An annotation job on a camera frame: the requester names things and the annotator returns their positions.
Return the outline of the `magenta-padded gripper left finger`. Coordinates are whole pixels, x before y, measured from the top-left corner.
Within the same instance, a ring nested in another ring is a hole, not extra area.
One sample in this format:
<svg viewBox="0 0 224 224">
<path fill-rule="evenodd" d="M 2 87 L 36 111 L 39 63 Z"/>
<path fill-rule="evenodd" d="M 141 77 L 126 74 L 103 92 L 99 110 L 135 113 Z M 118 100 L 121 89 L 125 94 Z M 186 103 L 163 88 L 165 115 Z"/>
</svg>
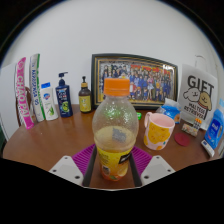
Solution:
<svg viewBox="0 0 224 224">
<path fill-rule="evenodd" d="M 88 187 L 96 154 L 96 146 L 90 145 L 73 156 L 63 156 L 49 172 L 76 185 Z"/>
</svg>

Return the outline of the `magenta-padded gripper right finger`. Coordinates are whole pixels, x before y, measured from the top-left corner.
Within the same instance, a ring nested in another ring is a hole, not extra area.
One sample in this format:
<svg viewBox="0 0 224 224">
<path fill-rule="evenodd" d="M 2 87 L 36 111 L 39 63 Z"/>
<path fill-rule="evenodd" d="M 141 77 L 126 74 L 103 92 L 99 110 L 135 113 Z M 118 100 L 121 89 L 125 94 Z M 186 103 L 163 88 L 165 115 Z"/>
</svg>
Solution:
<svg viewBox="0 0 224 224">
<path fill-rule="evenodd" d="M 151 156 L 137 147 L 131 151 L 130 165 L 136 187 L 145 186 L 175 172 L 160 155 Z"/>
</svg>

